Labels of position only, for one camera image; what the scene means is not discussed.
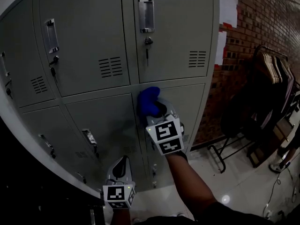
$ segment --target white paper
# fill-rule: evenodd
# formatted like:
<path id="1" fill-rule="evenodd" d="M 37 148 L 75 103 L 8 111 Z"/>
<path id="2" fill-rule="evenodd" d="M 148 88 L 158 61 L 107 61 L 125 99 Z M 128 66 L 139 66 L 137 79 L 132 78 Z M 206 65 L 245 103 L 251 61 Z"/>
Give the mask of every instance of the white paper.
<path id="1" fill-rule="evenodd" d="M 219 32 L 218 38 L 217 38 L 217 54 L 216 54 L 216 61 L 215 64 L 222 65 L 223 64 L 223 53 L 224 53 L 224 47 L 226 45 L 226 37 L 227 32 Z"/>
<path id="2" fill-rule="evenodd" d="M 236 28 L 238 23 L 238 11 L 236 9 L 239 0 L 220 0 L 220 24 L 228 23 Z"/>

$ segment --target white floor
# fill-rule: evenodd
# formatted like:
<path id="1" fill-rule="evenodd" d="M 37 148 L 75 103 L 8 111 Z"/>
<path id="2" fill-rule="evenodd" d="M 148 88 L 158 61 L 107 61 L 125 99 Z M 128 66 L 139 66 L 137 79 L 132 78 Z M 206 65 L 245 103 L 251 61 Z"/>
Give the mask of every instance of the white floor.
<path id="1" fill-rule="evenodd" d="M 237 146 L 229 146 L 222 154 L 232 153 L 247 141 L 242 140 Z M 207 148 L 196 150 L 189 155 L 189 163 L 211 188 L 218 201 L 241 212 L 252 213 L 259 216 L 263 214 L 277 174 L 268 168 L 270 163 L 280 158 L 274 153 L 267 161 L 254 169 L 250 160 L 246 157 L 247 150 L 244 149 L 225 160 L 226 171 L 221 174 L 214 157 L 213 150 Z M 300 203 L 299 194 L 299 173 L 300 173 L 300 150 L 297 150 L 289 169 L 293 176 L 293 183 L 290 174 L 285 169 L 279 176 L 281 184 L 276 184 L 272 200 L 265 211 L 265 216 L 271 211 L 271 220 L 278 220 L 278 211 L 283 210 L 285 214 L 293 210 Z M 297 187 L 296 201 L 292 203 L 293 188 Z M 168 186 L 137 193 L 130 210 L 131 218 L 147 219 L 153 216 L 170 216 L 184 213 L 188 218 L 193 219 L 192 214 L 180 199 L 176 187 Z M 105 221 L 110 224 L 112 209 L 104 207 Z"/>

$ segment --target ventilation slot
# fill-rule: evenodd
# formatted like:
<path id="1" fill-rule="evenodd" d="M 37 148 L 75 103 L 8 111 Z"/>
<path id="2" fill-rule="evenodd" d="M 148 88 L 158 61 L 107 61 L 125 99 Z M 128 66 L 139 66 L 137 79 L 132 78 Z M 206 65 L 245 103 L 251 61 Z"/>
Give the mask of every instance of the ventilation slot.
<path id="1" fill-rule="evenodd" d="M 184 143 L 188 141 L 188 137 L 189 137 L 189 135 L 184 135 L 183 136 L 182 140 L 183 140 Z"/>
<path id="2" fill-rule="evenodd" d="M 128 153 L 135 153 L 135 152 L 137 152 L 137 147 L 136 146 L 125 147 L 124 151 L 125 151 L 126 154 L 128 154 Z"/>
<path id="3" fill-rule="evenodd" d="M 205 51 L 190 51 L 188 59 L 189 68 L 199 68 L 204 67 L 206 59 Z"/>
<path id="4" fill-rule="evenodd" d="M 30 80 L 30 82 L 36 94 L 48 91 L 43 77 L 37 77 L 35 79 Z"/>
<path id="5" fill-rule="evenodd" d="M 123 75 L 120 57 L 99 60 L 99 65 L 103 78 Z"/>
<path id="6" fill-rule="evenodd" d="M 85 152 L 75 152 L 75 154 L 79 157 L 79 158 L 87 158 L 88 155 Z"/>

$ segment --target red brick wall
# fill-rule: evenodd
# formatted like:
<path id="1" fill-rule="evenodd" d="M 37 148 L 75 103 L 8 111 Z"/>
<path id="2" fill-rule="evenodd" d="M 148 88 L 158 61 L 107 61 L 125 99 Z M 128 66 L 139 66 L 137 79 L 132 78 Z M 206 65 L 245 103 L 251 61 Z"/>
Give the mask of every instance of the red brick wall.
<path id="1" fill-rule="evenodd" d="M 238 7 L 237 28 L 220 25 L 227 31 L 227 55 L 223 66 L 215 68 L 195 144 L 222 135 L 221 115 L 245 84 L 249 61 L 258 45 L 287 54 L 300 82 L 300 0 L 239 0 Z"/>

